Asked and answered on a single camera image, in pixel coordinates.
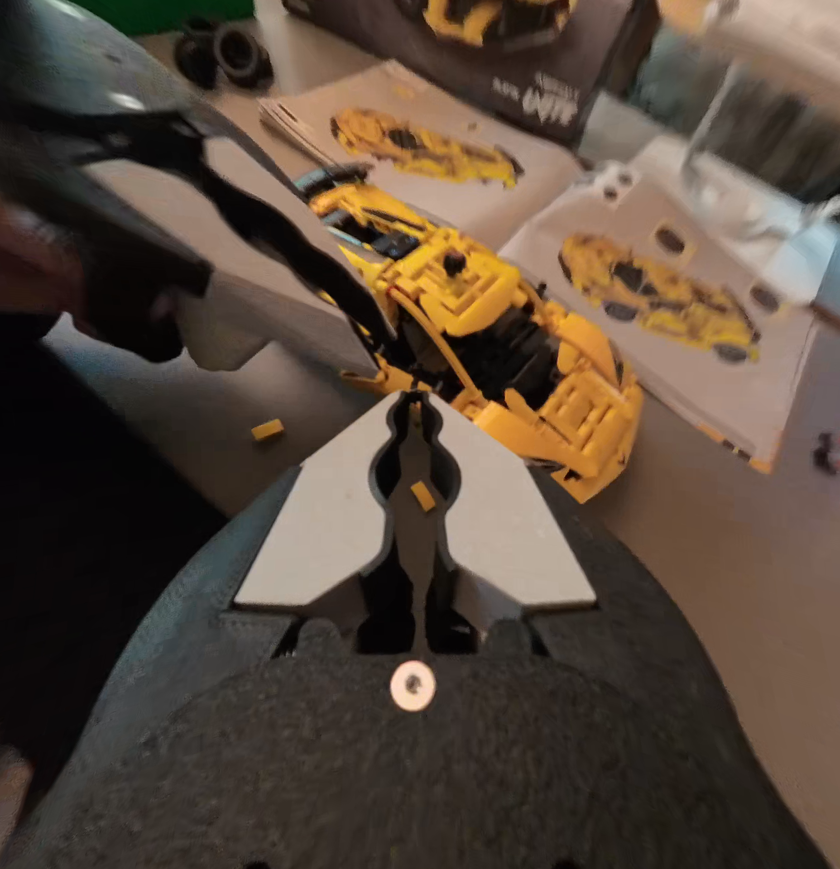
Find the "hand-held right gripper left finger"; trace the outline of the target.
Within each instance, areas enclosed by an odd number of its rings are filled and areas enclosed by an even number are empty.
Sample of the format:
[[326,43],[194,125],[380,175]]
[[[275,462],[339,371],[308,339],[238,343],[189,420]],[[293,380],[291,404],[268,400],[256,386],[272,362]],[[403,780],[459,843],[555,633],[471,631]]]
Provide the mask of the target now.
[[412,649],[414,589],[391,505],[411,397],[381,401],[302,463],[236,607],[331,621],[361,654]]

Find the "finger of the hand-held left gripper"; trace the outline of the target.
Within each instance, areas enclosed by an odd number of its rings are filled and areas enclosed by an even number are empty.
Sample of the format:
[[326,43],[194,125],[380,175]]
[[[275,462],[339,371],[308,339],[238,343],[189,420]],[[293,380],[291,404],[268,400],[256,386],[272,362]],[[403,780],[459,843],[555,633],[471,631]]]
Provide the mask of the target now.
[[273,263],[272,293],[293,295],[289,326],[320,356],[392,350],[396,329],[336,238],[281,169],[250,141],[226,136],[202,147],[205,195],[241,239]]
[[179,332],[198,367],[236,371],[277,342],[337,371],[377,373],[347,315],[292,267],[241,240],[189,182],[131,162],[98,162],[86,173],[213,268],[201,299],[178,294]]

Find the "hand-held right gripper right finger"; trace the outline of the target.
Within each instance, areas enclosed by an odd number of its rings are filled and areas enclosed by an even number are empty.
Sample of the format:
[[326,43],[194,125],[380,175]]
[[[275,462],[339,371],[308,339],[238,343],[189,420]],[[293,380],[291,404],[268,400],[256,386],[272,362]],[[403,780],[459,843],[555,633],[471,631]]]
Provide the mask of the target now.
[[499,622],[596,606],[597,594],[531,469],[437,396],[421,394],[429,473],[442,497],[425,634],[474,654]]

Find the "yellow toy brick car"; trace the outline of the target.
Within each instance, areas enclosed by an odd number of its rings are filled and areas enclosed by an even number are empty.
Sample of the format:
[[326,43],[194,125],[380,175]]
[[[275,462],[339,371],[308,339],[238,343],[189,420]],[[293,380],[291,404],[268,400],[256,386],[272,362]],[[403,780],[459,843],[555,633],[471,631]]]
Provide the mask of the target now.
[[[579,503],[627,466],[643,408],[638,379],[591,321],[464,232],[367,181],[368,164],[319,168],[295,185],[396,329],[378,371],[341,372],[378,397],[443,399]],[[467,258],[448,278],[447,251]]]

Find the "grey desk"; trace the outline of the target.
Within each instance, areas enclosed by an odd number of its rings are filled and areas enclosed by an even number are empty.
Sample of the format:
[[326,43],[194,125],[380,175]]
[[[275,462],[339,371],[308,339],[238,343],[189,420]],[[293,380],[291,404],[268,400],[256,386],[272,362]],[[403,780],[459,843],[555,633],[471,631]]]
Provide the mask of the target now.
[[[235,373],[145,363],[66,318],[46,344],[228,516],[374,402],[276,344]],[[255,443],[275,418],[284,433]],[[648,397],[629,468],[582,511],[686,615],[762,764],[840,867],[840,474],[813,467],[822,431],[840,431],[840,331],[824,323],[772,474]]]

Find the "person's left hand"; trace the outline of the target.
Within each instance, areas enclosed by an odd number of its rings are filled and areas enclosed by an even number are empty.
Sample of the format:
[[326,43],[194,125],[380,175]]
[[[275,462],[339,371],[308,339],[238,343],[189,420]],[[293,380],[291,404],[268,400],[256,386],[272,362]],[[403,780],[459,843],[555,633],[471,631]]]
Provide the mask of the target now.
[[64,314],[89,331],[80,257],[0,194],[0,344],[40,340]]

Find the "black toy tyre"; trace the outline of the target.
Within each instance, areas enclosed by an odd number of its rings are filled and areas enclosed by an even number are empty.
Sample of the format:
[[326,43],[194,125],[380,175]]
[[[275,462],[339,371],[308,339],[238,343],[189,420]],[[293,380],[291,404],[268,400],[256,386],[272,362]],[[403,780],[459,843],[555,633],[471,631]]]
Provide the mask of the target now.
[[272,82],[274,71],[267,50],[245,30],[220,25],[213,50],[218,67],[236,87],[255,91]]
[[177,69],[187,81],[205,91],[216,87],[219,66],[212,33],[182,33],[175,40],[173,56]]

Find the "green plastic bin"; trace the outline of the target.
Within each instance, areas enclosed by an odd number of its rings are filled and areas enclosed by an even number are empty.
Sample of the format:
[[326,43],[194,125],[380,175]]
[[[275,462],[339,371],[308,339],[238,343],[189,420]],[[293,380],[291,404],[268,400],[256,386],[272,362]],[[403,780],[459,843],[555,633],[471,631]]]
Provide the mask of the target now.
[[191,17],[240,21],[254,17],[254,1],[76,1],[129,37],[177,30]]

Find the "model car set box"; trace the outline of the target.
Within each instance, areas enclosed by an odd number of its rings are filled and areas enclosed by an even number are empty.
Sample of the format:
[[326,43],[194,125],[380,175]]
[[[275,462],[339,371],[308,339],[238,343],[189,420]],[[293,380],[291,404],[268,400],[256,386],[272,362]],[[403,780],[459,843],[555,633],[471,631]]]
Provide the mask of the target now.
[[284,9],[497,119],[572,145],[661,26],[654,1],[284,1]]

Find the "small printed leaflet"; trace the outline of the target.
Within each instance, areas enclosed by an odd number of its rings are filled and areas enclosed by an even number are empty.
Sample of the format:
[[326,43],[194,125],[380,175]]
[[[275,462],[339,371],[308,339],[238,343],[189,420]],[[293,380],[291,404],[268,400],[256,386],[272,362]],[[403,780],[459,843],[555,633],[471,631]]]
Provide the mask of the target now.
[[782,446],[781,437],[776,439],[772,449],[768,452],[768,454],[763,455],[757,454],[755,451],[749,451],[748,449],[741,447],[733,441],[725,438],[720,431],[713,429],[711,426],[704,422],[701,422],[697,425],[697,430],[700,431],[702,434],[706,435],[714,443],[723,447],[730,454],[738,457],[756,472],[765,475],[770,475],[774,472],[776,461],[778,459]]

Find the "open instruction booklet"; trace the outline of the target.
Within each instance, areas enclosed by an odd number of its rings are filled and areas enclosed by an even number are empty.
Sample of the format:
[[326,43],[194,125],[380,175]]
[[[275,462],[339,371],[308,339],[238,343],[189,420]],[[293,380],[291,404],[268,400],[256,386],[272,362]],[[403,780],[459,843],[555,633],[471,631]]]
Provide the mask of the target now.
[[395,61],[258,105],[273,134],[323,168],[370,165],[372,185],[545,282],[696,428],[763,455],[783,439],[812,314],[634,168],[582,168]]

